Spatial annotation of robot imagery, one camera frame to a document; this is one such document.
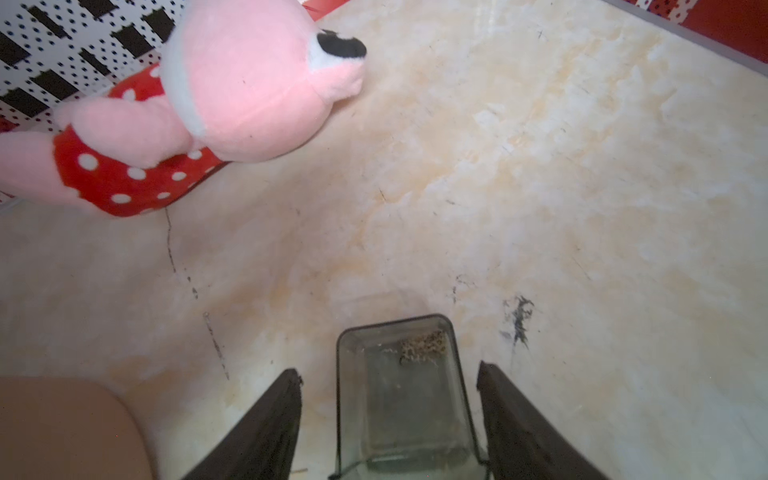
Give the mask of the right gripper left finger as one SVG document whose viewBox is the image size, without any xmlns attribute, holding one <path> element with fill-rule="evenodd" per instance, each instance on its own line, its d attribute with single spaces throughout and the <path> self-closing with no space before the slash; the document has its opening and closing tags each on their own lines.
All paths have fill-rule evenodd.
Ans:
<svg viewBox="0 0 768 480">
<path fill-rule="evenodd" d="M 188 479 L 287 479 L 302 412 L 302 378 L 284 370 Z"/>
</svg>

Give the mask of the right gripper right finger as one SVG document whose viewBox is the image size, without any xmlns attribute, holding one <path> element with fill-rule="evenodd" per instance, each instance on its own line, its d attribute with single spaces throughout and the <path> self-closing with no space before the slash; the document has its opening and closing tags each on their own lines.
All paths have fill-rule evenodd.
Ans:
<svg viewBox="0 0 768 480">
<path fill-rule="evenodd" d="M 497 365 L 480 364 L 476 387 L 495 479 L 607 479 Z"/>
</svg>

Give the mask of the tan trash bin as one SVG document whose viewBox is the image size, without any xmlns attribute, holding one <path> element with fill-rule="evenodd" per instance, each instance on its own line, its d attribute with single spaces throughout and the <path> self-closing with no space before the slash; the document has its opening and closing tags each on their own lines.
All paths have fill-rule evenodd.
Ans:
<svg viewBox="0 0 768 480">
<path fill-rule="evenodd" d="M 151 479 L 127 407 L 91 381 L 1 379 L 3 479 Z"/>
</svg>

